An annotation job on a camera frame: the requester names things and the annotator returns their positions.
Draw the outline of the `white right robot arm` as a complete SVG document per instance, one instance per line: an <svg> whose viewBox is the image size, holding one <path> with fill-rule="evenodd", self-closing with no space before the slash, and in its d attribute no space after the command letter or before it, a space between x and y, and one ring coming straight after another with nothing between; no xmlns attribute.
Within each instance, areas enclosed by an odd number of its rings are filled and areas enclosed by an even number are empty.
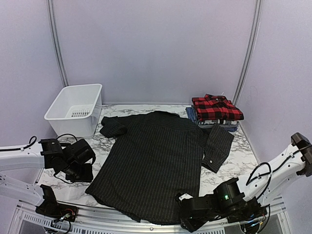
<svg viewBox="0 0 312 234"><path fill-rule="evenodd" d="M258 234L269 222L272 201L297 179L311 175L312 144L295 133L281 154L250 174L222 182L211 194L178 197L180 225L193 233L207 222L225 218L228 223L238 222L244 234Z"/></svg>

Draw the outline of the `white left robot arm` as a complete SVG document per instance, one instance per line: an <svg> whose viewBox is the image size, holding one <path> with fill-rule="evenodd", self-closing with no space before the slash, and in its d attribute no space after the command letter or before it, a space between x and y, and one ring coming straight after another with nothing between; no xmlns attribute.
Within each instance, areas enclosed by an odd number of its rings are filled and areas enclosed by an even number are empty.
<svg viewBox="0 0 312 234"><path fill-rule="evenodd" d="M37 140L33 136L28 145L0 149L0 193L36 207L42 204L45 212L57 217L62 209L51 187L25 183L3 172L23 168L53 169L54 176L64 173L64 183L91 182L95 160L95 152L84 139L71 144L59 142L57 138Z"/></svg>

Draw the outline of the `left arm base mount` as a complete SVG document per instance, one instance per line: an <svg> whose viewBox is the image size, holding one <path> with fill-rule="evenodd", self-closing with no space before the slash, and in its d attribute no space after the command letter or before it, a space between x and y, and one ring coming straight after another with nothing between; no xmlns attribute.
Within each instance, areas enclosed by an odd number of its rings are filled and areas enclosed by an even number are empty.
<svg viewBox="0 0 312 234"><path fill-rule="evenodd" d="M42 203L36 207L36 213L51 217L53 219L74 222L77 217L78 208L76 206L61 203Z"/></svg>

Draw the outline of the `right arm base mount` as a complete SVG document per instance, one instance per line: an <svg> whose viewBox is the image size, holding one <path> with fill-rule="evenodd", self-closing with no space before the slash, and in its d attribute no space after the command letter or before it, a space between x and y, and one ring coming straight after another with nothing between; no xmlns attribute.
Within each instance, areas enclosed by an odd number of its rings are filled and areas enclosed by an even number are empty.
<svg viewBox="0 0 312 234"><path fill-rule="evenodd" d="M266 215L267 206L261 206L259 203L247 204L241 210L234 212L227 217L228 223L242 222L242 221L252 221L255 218Z"/></svg>

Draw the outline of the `black pinstripe long sleeve shirt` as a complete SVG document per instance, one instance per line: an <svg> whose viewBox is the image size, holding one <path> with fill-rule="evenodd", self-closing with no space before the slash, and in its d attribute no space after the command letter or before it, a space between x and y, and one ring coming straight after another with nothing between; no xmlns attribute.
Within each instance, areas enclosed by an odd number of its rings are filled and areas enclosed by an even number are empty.
<svg viewBox="0 0 312 234"><path fill-rule="evenodd" d="M115 143L86 193L135 221L160 225L180 222L176 195L198 196L202 167L217 172L234 139L217 125L205 131L163 111L104 117L101 124Z"/></svg>

